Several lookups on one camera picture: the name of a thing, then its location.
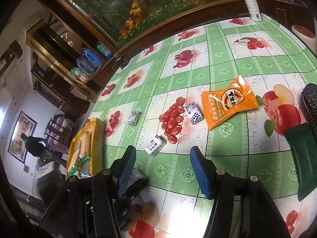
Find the green yellow cracker pack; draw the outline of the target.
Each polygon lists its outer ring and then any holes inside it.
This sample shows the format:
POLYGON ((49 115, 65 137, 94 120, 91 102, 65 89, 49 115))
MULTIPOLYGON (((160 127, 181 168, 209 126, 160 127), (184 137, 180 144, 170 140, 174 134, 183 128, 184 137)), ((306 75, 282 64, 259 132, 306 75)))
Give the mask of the green yellow cracker pack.
POLYGON ((78 178, 91 177, 90 161, 91 157, 89 155, 85 155, 82 158, 78 157, 75 164, 69 169, 68 176, 77 176, 78 178))

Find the yellow white tray box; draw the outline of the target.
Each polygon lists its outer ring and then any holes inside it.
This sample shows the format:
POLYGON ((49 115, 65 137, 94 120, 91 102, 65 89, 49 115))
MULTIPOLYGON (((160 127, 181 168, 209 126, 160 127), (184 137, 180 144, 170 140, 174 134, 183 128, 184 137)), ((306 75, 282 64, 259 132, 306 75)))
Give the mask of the yellow white tray box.
POLYGON ((103 169, 104 158, 104 131, 105 123, 98 118, 88 120, 88 123, 73 138, 68 152, 66 177, 69 169, 75 164, 78 157, 85 155, 91 157, 89 168, 91 177, 103 169))

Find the green plastic bag on shelf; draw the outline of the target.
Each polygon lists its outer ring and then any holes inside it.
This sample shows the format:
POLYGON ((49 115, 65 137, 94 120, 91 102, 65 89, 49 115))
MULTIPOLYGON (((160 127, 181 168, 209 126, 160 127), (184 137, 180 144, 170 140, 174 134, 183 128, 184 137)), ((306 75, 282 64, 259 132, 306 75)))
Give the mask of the green plastic bag on shelf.
POLYGON ((72 69, 70 70, 70 75, 76 76, 76 77, 80 77, 82 74, 82 71, 80 68, 77 67, 72 67, 72 69))

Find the wooden chair with cloth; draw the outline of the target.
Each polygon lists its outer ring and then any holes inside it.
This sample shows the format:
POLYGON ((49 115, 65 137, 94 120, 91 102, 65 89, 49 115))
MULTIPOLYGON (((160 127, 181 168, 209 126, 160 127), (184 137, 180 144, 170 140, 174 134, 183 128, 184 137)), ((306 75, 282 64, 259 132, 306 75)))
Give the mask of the wooden chair with cloth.
POLYGON ((54 151, 68 154, 69 146, 74 137, 75 123, 63 114, 56 114, 46 126, 46 143, 54 151))

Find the grey thermos jug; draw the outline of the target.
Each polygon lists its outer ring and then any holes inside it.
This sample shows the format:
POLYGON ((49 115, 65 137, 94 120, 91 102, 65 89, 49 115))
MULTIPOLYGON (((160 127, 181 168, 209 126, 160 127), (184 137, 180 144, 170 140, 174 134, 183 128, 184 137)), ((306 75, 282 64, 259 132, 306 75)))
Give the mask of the grey thermos jug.
POLYGON ((76 60, 77 66, 82 72, 85 72, 87 75, 91 76, 95 73, 96 68, 90 63, 89 60, 85 58, 78 58, 76 60))

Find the orange cartoon snack pouch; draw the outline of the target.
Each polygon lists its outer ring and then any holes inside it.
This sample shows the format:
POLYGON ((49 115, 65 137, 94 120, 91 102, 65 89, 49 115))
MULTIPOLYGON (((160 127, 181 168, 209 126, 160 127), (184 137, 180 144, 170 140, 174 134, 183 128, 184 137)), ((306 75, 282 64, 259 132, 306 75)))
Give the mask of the orange cartoon snack pouch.
POLYGON ((201 102, 209 130, 224 123, 238 112, 260 107, 256 96, 241 75, 238 75, 225 89, 202 92, 201 102))

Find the small black jar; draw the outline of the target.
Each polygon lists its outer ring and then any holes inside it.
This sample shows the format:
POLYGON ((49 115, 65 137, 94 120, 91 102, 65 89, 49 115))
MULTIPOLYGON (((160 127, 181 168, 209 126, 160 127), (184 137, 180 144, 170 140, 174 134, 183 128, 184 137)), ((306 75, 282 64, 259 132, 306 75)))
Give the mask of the small black jar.
POLYGON ((123 56, 120 56, 116 59, 116 65, 120 69, 124 69, 128 65, 129 61, 126 60, 123 56))

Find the blue thermos jug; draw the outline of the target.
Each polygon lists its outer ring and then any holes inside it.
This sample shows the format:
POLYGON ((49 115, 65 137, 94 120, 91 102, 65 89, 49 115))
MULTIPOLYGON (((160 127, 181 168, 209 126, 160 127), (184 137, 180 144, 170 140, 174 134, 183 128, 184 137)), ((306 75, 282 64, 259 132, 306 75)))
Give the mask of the blue thermos jug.
POLYGON ((83 49, 83 56, 95 67, 99 68, 103 65, 103 60, 92 50, 83 49))

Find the white spray bottle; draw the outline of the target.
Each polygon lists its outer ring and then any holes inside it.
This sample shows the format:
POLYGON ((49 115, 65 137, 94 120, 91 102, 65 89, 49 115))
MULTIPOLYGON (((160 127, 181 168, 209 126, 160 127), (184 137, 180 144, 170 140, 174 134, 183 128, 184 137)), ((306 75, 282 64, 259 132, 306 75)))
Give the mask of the white spray bottle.
POLYGON ((244 1, 246 3, 247 9, 249 11, 250 18, 254 22, 261 22, 262 17, 261 17, 261 13, 260 13, 260 9, 259 9, 257 0, 244 0, 244 1))

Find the black patterned glasses case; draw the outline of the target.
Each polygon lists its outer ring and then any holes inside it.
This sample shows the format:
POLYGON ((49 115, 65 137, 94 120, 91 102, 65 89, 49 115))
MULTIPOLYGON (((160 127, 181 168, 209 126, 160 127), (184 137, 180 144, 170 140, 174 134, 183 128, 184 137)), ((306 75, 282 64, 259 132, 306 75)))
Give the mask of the black patterned glasses case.
POLYGON ((309 83, 301 93, 301 103, 314 138, 317 137, 317 85, 309 83))

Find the dark green snack packet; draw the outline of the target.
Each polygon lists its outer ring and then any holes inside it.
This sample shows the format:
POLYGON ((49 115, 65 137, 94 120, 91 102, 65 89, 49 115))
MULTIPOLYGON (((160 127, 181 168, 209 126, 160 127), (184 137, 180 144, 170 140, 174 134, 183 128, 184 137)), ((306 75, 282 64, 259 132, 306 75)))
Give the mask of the dark green snack packet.
POLYGON ((316 140, 309 124, 303 123, 284 132, 290 145, 298 179, 298 200, 316 189, 316 140))

